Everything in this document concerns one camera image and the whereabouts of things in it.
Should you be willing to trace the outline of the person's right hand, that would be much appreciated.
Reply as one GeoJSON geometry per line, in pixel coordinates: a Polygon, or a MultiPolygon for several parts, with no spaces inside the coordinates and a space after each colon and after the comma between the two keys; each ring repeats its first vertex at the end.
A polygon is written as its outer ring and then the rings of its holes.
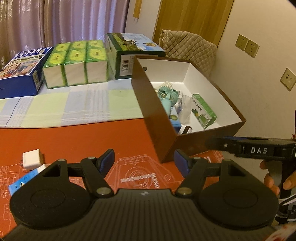
{"type": "MultiPolygon", "coordinates": [[[[259,165],[260,169],[265,170],[267,169],[266,166],[266,161],[263,160],[260,165],[259,165]]],[[[272,192],[274,192],[276,195],[279,195],[280,193],[280,188],[276,185],[274,185],[274,180],[273,178],[270,176],[269,173],[266,174],[266,176],[264,177],[264,181],[263,181],[264,185],[266,187],[268,187],[272,192]]],[[[293,172],[284,182],[283,184],[283,188],[284,190],[290,190],[292,188],[295,187],[296,184],[296,174],[295,172],[293,172]]]]}

